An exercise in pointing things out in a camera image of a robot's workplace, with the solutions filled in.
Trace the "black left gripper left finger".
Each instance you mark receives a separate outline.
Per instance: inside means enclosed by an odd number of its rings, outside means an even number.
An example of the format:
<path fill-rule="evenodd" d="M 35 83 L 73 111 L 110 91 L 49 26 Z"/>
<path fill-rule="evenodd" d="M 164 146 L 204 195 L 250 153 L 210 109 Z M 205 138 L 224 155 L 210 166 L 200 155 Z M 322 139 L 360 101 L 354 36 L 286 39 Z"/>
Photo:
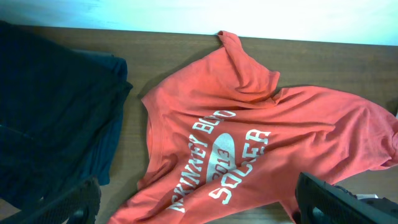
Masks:
<path fill-rule="evenodd" d="M 1 224 L 94 224 L 100 209 L 101 190 L 90 177 L 1 220 Z"/>

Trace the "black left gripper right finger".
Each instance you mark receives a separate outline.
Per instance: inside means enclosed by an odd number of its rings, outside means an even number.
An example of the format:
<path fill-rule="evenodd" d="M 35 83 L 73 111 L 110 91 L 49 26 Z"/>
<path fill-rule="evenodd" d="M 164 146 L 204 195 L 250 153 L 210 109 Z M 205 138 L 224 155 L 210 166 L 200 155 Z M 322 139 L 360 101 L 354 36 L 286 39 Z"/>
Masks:
<path fill-rule="evenodd" d="M 299 224 L 397 224 L 397 204 L 377 195 L 352 194 L 302 172 L 295 188 Z"/>

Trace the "red soccer t-shirt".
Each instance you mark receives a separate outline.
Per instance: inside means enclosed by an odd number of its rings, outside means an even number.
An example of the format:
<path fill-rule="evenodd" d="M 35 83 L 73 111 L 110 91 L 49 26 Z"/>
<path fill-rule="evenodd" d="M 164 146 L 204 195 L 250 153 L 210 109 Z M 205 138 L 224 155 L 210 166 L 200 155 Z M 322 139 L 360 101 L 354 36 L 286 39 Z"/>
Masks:
<path fill-rule="evenodd" d="M 360 96 L 277 88 L 237 35 L 145 97 L 149 166 L 111 223 L 206 223 L 279 202 L 301 172 L 331 184 L 397 164 L 397 118 Z"/>

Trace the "folded black garment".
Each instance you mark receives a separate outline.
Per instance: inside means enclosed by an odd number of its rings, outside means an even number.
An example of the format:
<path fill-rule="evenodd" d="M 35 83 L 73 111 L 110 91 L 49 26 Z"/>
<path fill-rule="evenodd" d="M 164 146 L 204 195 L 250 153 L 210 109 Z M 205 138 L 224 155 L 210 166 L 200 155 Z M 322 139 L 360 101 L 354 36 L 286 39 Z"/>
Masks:
<path fill-rule="evenodd" d="M 80 178 L 132 89 L 105 67 L 1 23 L 1 198 L 24 209 Z"/>

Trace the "folded navy blue garment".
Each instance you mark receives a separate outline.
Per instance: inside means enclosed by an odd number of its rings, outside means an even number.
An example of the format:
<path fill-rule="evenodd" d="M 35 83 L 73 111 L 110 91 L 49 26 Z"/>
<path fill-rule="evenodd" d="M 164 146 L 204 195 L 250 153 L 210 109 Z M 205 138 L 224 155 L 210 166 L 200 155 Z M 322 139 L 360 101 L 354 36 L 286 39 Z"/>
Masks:
<path fill-rule="evenodd" d="M 127 63 L 123 58 L 104 52 L 88 50 L 75 50 L 75 52 L 105 67 L 120 81 L 127 80 Z M 109 170 L 118 148 L 122 125 L 123 110 L 112 120 L 107 132 L 86 155 L 84 166 L 79 168 L 81 179 L 96 177 L 100 185 L 109 184 Z"/>

